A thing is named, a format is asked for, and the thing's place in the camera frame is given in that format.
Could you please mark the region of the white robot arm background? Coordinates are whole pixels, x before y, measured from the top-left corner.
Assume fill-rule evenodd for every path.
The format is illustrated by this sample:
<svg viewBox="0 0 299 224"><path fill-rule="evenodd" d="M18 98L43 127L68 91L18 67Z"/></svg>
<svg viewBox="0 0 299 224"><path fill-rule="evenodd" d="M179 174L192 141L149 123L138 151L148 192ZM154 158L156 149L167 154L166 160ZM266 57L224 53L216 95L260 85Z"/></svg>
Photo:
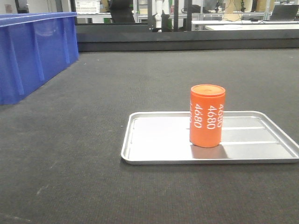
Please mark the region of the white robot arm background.
<svg viewBox="0 0 299 224"><path fill-rule="evenodd" d="M151 0L152 6L149 7L151 17L154 19L154 32L166 32L168 18L170 16L170 7L168 0Z"/></svg>

